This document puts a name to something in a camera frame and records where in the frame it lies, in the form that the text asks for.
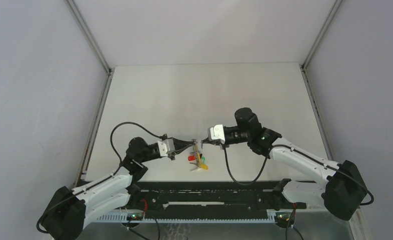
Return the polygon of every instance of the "metal frame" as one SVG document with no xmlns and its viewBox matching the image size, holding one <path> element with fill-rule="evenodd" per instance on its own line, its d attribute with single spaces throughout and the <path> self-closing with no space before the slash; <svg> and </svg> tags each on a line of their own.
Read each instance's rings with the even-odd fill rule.
<svg viewBox="0 0 393 240">
<path fill-rule="evenodd" d="M 100 99 L 99 99 L 99 104 L 97 107 L 97 111 L 95 113 L 94 117 L 94 122 L 93 125 L 90 129 L 88 141 L 86 144 L 86 149 L 83 155 L 83 162 L 82 162 L 82 167 L 79 170 L 78 177 L 77 177 L 77 182 L 76 184 L 80 181 L 81 175 L 86 174 L 86 169 L 89 164 L 89 159 L 92 153 L 92 149 L 95 143 L 95 137 L 98 132 L 98 127 L 101 121 L 101 116 L 104 110 L 105 102 L 107 100 L 108 96 L 108 91 L 110 89 L 110 84 L 113 78 L 114 74 L 114 69 L 111 69 L 109 64 L 107 63 L 106 59 L 104 58 L 104 55 L 102 51 L 100 50 L 97 41 L 95 40 L 95 37 L 93 36 L 92 32 L 89 29 L 88 24 L 86 23 L 85 19 L 83 18 L 77 4 L 75 3 L 75 0 L 64 0 L 66 3 L 68 9 L 70 10 L 73 18 L 75 19 L 78 27 L 80 28 L 81 32 L 83 33 L 83 36 L 86 38 L 90 48 L 93 50 L 95 55 L 97 56 L 101 66 L 107 73 L 107 77 L 105 79 L 105 85 L 103 88 L 103 91 L 101 93 Z M 309 67 L 317 49 L 319 48 L 322 40 L 324 39 L 328 29 L 330 28 L 333 20 L 335 19 L 338 10 L 342 6 L 344 0 L 336 0 L 335 3 L 333 4 L 331 10 L 328 13 L 328 16 L 323 23 L 319 33 L 316 36 L 316 39 L 313 43 L 313 45 L 310 48 L 310 51 L 307 54 L 307 57 L 304 60 L 304 63 L 301 65 L 301 74 L 304 79 L 304 84 L 307 89 L 307 93 L 311 102 L 311 106 L 314 111 L 315 119 L 317 121 L 319 130 L 320 130 L 320 135 L 323 140 L 324 147 L 326 149 L 326 154 L 327 157 L 330 160 L 333 160 L 333 152 L 331 150 L 331 145 L 328 141 L 328 137 L 324 128 L 324 124 L 321 118 L 320 110 L 316 102 L 315 95 L 313 94 L 312 87 L 310 84 L 310 79 L 307 76 L 307 68 Z M 353 218 L 349 221 L 350 228 L 353 234 L 353 237 L 355 240 L 370 240 L 372 239 L 370 236 L 370 232 L 368 230 L 368 227 L 364 221 L 363 215 L 361 210 L 359 209 L 356 214 L 353 216 Z"/>
</svg>

